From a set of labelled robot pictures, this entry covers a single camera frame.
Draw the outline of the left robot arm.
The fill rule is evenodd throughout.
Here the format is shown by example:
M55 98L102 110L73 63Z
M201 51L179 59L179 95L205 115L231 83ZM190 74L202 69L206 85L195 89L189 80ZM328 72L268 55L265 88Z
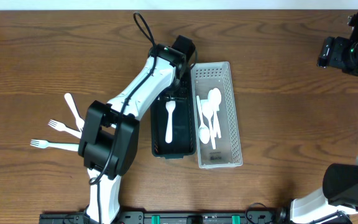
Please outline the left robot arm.
M117 194L121 177L137 153L139 123L158 98L183 100L181 79L196 47L182 35L172 46L153 45L142 71L129 86L106 104L94 101L88 108L78 154L89 173L90 223L111 223L119 212Z

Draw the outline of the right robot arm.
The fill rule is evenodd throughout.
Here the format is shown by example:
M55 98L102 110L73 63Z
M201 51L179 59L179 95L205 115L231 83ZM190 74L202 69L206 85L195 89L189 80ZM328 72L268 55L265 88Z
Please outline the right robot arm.
M333 67L358 77L358 12L349 18L352 34L328 37L318 58L319 67ZM294 199L288 210L290 223L344 223L358 214L358 155L356 163L331 164L323 184L303 198Z

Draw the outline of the white plastic spoon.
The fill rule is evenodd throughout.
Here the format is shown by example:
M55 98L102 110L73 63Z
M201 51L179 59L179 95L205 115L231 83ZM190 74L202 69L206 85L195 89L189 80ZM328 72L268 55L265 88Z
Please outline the white plastic spoon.
M210 133L209 133L209 128L204 124L204 121L203 121L201 100L198 95L196 95L196 104L197 104L198 114L199 114L199 118L200 118L200 126L198 129L199 138L203 144L207 144L210 139Z
M208 120L208 127L209 127L209 135L210 135L210 138L211 138L211 145L212 145L212 148L215 150L216 149L216 142L215 142L215 137L214 137L213 125L212 125L212 122L211 122L211 119L212 119L212 116L213 116L213 110L212 110L212 107L209 104L208 100L202 100L201 101L201 107L202 107L202 112L203 112L204 116Z
M209 91L208 93L208 101L213 109L213 113L214 113L214 103L213 103L213 89Z
M221 129L218 119L219 105L221 103L221 92L218 88L213 89L213 103L214 103L214 130L218 138L221 138Z

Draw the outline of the white plastic fork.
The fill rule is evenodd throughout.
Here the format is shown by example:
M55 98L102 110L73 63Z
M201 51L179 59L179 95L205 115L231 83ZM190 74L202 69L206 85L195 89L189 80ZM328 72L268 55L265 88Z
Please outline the white plastic fork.
M63 150L74 151L74 152L77 152L79 147L78 144L49 142L47 140L41 140L41 139L32 139L30 141L30 145L41 149L53 147L57 149L63 149Z
M166 110L168 112L168 118L167 118L167 128L165 133L165 142L171 143L173 139L173 112L176 107L175 101L168 101L166 102Z
M80 116L80 114L78 112L78 108L76 107L76 103L73 99L73 96L71 95L71 93L65 93L64 98L65 98L65 101L66 101L67 105L69 106L71 112L73 113L73 115L75 117L75 122L76 122L78 130L80 132L82 132L83 127L85 125L85 121L83 120L83 118Z
M53 129L57 130L57 131L64 131L64 132L67 132L67 133L77 137L78 139L81 138L81 132L80 131L71 129L71 128L67 127L64 123L61 123L61 122L56 121L54 119L51 119L48 122L48 125L50 127L52 127Z

